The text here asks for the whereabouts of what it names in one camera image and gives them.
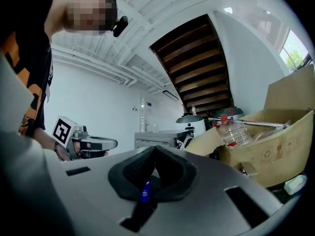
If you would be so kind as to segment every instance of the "blue label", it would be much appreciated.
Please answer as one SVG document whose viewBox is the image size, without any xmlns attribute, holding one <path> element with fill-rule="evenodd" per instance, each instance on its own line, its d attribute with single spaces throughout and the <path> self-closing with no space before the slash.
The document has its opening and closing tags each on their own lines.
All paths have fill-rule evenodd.
<svg viewBox="0 0 315 236">
<path fill-rule="evenodd" d="M 140 195 L 140 202 L 148 202 L 150 200 L 150 182 L 148 181 L 144 186 Z"/>
</svg>

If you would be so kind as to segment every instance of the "green tree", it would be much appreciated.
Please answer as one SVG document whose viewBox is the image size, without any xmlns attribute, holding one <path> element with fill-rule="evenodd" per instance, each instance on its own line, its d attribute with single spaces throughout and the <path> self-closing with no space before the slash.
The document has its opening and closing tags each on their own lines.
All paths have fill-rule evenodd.
<svg viewBox="0 0 315 236">
<path fill-rule="evenodd" d="M 303 58 L 299 55 L 299 53 L 297 52 L 297 50 L 294 50 L 290 53 L 290 57 L 287 57 L 286 58 L 286 66 L 289 68 L 289 69 L 295 69 L 295 67 L 298 67 L 302 61 L 303 61 Z"/>
</svg>

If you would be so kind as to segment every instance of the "neck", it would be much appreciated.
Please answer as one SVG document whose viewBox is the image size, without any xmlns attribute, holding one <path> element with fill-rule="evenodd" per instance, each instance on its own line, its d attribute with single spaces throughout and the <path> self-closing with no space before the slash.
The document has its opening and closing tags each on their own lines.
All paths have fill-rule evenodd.
<svg viewBox="0 0 315 236">
<path fill-rule="evenodd" d="M 63 30 L 66 8 L 67 0 L 53 0 L 44 24 L 45 32 L 50 41 L 55 33 Z"/>
</svg>

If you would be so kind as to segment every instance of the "orange and black shirt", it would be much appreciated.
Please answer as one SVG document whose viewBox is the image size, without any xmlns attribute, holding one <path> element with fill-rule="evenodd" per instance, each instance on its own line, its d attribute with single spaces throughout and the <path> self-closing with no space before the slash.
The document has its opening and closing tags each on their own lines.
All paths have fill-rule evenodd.
<svg viewBox="0 0 315 236">
<path fill-rule="evenodd" d="M 44 101 L 52 81 L 52 52 L 44 23 L 52 0 L 11 0 L 1 7 L 0 50 L 13 70 L 33 94 L 19 132 L 32 136 L 44 125 Z"/>
</svg>

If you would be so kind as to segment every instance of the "wooden staircase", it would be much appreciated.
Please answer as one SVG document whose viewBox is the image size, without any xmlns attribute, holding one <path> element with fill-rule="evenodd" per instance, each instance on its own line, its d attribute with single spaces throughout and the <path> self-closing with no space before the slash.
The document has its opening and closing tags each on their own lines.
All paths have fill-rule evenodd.
<svg viewBox="0 0 315 236">
<path fill-rule="evenodd" d="M 183 101 L 184 111 L 210 116 L 231 105 L 223 50 L 207 15 L 195 18 L 155 42 L 159 58 Z"/>
</svg>

